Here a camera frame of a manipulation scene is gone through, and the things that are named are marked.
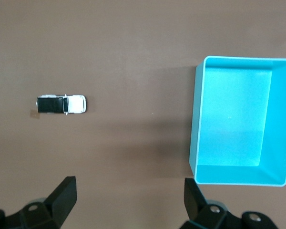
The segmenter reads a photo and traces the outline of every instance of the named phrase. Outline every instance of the brown background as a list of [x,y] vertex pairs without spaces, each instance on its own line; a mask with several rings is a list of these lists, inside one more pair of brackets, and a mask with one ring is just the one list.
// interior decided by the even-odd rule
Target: brown background
[[[286,57],[286,0],[0,1],[0,208],[75,175],[62,228],[179,228],[208,55]],[[87,113],[36,113],[38,95],[64,93],[85,95]],[[286,229],[286,186],[201,189]]]

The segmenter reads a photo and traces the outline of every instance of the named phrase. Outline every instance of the blue plastic bin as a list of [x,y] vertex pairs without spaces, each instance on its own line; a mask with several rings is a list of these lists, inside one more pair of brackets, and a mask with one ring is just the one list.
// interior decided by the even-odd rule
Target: blue plastic bin
[[205,58],[190,165],[198,184],[286,184],[286,59]]

